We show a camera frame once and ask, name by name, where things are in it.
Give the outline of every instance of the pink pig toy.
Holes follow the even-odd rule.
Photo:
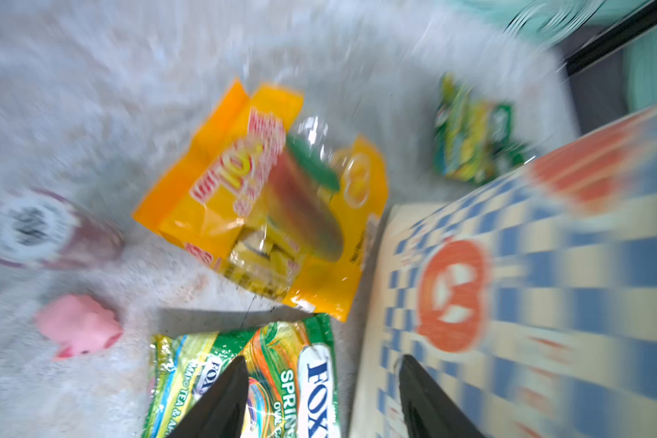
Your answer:
[[[111,347],[122,336],[114,312],[88,295],[69,293],[36,314],[36,328],[61,349],[54,360],[87,355]]]

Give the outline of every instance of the blue and white checkered pattern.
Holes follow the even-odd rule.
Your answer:
[[[524,367],[516,340],[538,327],[569,335],[575,350],[560,377],[563,412],[544,436],[657,437],[657,151],[636,166],[631,195],[595,228],[531,188],[525,170],[439,209],[395,241],[380,299],[377,410],[386,415],[399,403],[398,360],[411,354],[483,433],[518,436],[514,389]],[[490,320],[462,355],[441,352],[416,331],[422,262],[453,233],[480,241],[492,264]],[[387,423],[377,435],[398,436]]]

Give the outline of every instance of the marbled surface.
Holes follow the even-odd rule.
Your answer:
[[[148,337],[300,318],[238,290],[129,214],[187,148],[235,77],[304,90],[378,144],[390,203],[470,190],[430,172],[445,71],[516,104],[515,133],[544,149],[577,136],[555,53],[424,1],[0,1],[0,190],[49,188],[112,219],[127,250],[112,267],[0,267],[0,437],[131,437],[148,408]],[[335,323],[343,430],[369,278]],[[34,313],[67,292],[114,308],[106,353],[52,362]]]

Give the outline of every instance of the fox's candy bag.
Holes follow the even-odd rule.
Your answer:
[[[163,438],[243,355],[249,391],[242,438],[339,438],[333,334],[327,315],[257,330],[151,342],[154,390],[142,438]]]
[[[303,97],[234,84],[134,218],[246,289],[344,320],[387,201],[363,137],[324,142]]]

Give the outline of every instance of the orange candy bag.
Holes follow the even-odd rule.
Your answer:
[[[385,163],[361,136],[318,145],[322,121],[299,118],[303,103],[234,84],[133,217],[251,292],[345,321],[385,209]]]

